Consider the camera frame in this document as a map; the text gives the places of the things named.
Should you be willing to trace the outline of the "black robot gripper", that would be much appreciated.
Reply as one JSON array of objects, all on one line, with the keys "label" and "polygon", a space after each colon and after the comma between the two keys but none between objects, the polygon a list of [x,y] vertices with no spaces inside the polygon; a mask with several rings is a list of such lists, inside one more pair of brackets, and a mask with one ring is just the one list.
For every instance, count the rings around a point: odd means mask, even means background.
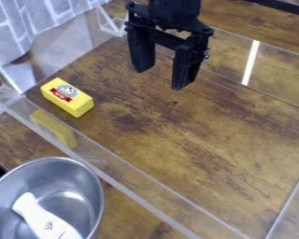
[{"label": "black robot gripper", "polygon": [[156,46],[176,47],[172,89],[179,91],[196,79],[201,63],[209,58],[208,39],[213,29],[199,19],[200,0],[131,1],[125,23],[131,62],[147,71],[156,62]]}]

